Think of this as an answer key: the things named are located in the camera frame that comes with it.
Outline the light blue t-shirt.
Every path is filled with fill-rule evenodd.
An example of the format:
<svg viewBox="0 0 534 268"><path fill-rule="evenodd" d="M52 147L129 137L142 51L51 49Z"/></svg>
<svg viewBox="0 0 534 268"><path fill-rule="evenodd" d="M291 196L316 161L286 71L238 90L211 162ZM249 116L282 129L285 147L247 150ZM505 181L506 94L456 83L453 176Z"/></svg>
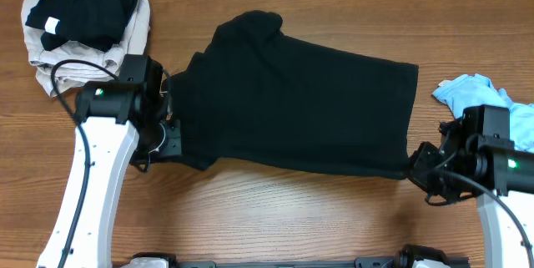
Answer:
<svg viewBox="0 0 534 268"><path fill-rule="evenodd" d="M533 152L533 104L514 102L504 88L496 89L492 81L478 73L463 74L453 80L443 80L432 95L446 104L458 119L464 109L491 105L509 109L510 138L519 151Z"/></svg>

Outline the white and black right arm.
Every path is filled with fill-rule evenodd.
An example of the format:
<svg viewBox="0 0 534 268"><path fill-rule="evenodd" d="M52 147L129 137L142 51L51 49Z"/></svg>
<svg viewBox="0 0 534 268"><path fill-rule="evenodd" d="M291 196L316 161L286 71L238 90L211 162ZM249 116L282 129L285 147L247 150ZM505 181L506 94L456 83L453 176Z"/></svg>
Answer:
<svg viewBox="0 0 534 268"><path fill-rule="evenodd" d="M533 155L518 151L507 108L479 105L442 123L440 146L421 143L409 180L441 206L476 200L488 267L533 265Z"/></svg>

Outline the black t-shirt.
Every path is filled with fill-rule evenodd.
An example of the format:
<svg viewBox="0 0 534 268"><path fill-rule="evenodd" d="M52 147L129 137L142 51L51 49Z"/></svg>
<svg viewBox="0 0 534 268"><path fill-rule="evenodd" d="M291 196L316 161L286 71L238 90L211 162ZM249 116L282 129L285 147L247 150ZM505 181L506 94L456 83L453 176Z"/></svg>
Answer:
<svg viewBox="0 0 534 268"><path fill-rule="evenodd" d="M184 162L404 179L417 66L292 38L282 23L277 13L243 13L164 81Z"/></svg>

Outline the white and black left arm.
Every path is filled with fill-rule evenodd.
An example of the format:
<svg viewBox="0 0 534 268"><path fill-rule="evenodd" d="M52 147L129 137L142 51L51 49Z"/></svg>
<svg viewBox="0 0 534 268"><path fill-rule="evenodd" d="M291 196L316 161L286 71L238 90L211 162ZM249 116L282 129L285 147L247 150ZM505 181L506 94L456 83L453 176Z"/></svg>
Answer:
<svg viewBox="0 0 534 268"><path fill-rule="evenodd" d="M70 114L73 162L39 267L112 266L113 227L126 170L141 172L179 155L178 125L167 121L169 90L159 83L89 82Z"/></svg>

